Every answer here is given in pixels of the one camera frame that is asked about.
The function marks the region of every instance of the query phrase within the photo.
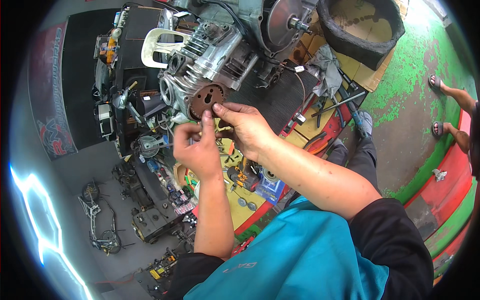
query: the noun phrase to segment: left hand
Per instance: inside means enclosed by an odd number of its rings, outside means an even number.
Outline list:
[[[190,145],[189,139],[199,141]],[[192,170],[200,181],[223,177],[220,153],[215,143],[215,123],[212,112],[204,111],[202,125],[185,123],[175,128],[173,156]]]

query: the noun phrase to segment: logo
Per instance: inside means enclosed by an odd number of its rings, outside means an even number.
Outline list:
[[[36,123],[40,129],[39,135],[43,146],[55,157],[75,152],[70,134],[63,130],[54,118],[47,118],[46,124],[38,120]]]

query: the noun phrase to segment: green floor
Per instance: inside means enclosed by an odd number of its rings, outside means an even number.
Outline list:
[[[361,106],[373,117],[379,189],[403,203],[424,185],[452,142],[451,136],[437,141],[432,122],[458,125],[460,107],[453,98],[433,92],[428,75],[441,76],[448,86],[465,87],[477,99],[473,77],[442,22],[422,0],[410,0],[404,26],[382,81]],[[340,138],[353,152],[356,139],[353,124],[350,127]]]

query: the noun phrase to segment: rusty gear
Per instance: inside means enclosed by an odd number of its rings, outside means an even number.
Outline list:
[[[209,109],[212,111],[213,104],[223,104],[223,100],[223,90],[221,87],[216,84],[208,85],[193,96],[192,102],[190,103],[190,113],[192,117],[201,120],[205,110]]]

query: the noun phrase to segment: motoworks banner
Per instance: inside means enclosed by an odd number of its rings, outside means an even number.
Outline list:
[[[30,48],[28,93],[36,129],[50,160],[77,153],[61,87],[61,54],[67,22],[38,33]]]

